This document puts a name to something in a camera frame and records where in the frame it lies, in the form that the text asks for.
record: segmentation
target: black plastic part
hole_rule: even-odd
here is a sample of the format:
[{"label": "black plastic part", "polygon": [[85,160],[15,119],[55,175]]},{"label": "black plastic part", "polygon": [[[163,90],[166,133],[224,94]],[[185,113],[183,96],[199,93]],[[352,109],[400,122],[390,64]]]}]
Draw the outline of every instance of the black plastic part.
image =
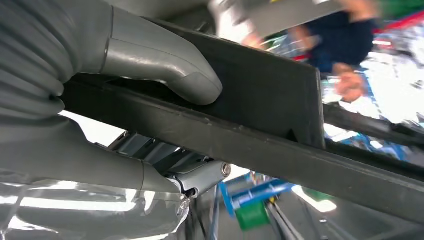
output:
[{"label": "black plastic part", "polygon": [[324,122],[404,146],[424,147],[424,134],[400,124],[362,116],[337,106],[324,104]]},{"label": "black plastic part", "polygon": [[86,83],[68,83],[68,110],[424,224],[420,167],[327,142],[331,154],[121,87]]},{"label": "black plastic part", "polygon": [[[224,91],[216,103],[194,106],[160,84],[79,74],[66,84],[67,109],[424,224],[422,168],[332,142],[329,152],[318,149],[324,145],[322,105],[317,89],[307,87],[316,81],[315,70],[201,34],[174,32],[195,44],[220,77]],[[316,148],[284,139],[290,133]]]}]

